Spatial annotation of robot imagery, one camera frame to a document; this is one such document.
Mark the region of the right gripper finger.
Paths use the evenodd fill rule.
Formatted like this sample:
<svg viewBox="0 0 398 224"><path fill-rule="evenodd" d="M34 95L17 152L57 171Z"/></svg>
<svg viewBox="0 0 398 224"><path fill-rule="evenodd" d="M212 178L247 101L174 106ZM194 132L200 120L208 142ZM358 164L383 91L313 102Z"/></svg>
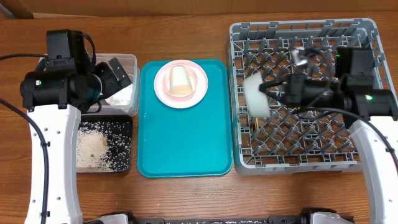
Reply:
<svg viewBox="0 0 398 224"><path fill-rule="evenodd" d="M271 92L268 89L261 90L261 92L263 92L268 97L270 97L270 98L272 98L272 99L274 99L276 101L280 101L281 100L281 97L277 93Z"/></svg>
<svg viewBox="0 0 398 224"><path fill-rule="evenodd" d="M268 88L282 85L283 82L286 82L286 80L284 80L284 79L276 79L276 80L266 81L266 82L264 82L264 83L259 85L259 89L260 90L267 90Z"/></svg>

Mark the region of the grey bowl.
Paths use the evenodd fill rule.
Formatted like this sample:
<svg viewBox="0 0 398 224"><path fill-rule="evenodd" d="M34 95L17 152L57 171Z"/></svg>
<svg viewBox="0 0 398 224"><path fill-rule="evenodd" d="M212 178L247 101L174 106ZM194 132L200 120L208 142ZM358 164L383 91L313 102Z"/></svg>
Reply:
<svg viewBox="0 0 398 224"><path fill-rule="evenodd" d="M257 72L243 81L243 92L248 114L254 118L269 118L271 115L267 95L259 90L263 84L261 73Z"/></svg>

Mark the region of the white napkin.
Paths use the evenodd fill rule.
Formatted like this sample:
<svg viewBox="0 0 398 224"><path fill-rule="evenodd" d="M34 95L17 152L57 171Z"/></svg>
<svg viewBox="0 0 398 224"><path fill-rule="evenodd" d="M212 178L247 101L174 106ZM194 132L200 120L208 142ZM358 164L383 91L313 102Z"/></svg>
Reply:
<svg viewBox="0 0 398 224"><path fill-rule="evenodd" d="M105 99L105 102L112 106L125 106L132 101L132 93L132 84L130 84L109 98Z"/></svg>

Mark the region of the wooden chopstick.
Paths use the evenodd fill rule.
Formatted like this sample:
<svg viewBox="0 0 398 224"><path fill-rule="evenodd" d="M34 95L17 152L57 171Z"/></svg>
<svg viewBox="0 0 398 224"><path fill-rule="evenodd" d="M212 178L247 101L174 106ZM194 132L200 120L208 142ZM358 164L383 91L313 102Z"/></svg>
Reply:
<svg viewBox="0 0 398 224"><path fill-rule="evenodd" d="M255 128L255 129L259 129L259 119L258 119L258 118L256 118L256 119L254 120L254 128Z"/></svg>

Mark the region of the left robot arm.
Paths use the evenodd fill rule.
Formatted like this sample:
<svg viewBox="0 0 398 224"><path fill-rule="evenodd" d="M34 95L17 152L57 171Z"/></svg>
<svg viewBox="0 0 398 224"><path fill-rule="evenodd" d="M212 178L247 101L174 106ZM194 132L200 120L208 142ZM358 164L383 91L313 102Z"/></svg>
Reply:
<svg viewBox="0 0 398 224"><path fill-rule="evenodd" d="M71 63L70 58L41 58L21 83L32 145L26 223L83 223L76 186L81 116L131 84L116 58L82 70Z"/></svg>

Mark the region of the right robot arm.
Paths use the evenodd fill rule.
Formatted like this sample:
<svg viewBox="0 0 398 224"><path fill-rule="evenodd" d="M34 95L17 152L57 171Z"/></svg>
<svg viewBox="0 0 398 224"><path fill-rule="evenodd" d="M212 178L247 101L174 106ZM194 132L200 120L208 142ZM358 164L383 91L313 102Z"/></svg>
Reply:
<svg viewBox="0 0 398 224"><path fill-rule="evenodd" d="M261 82L258 89L294 114L342 115L362 163L370 222L397 223L397 103L389 89L374 87L374 68L370 48L339 47L332 72L336 83L295 72Z"/></svg>

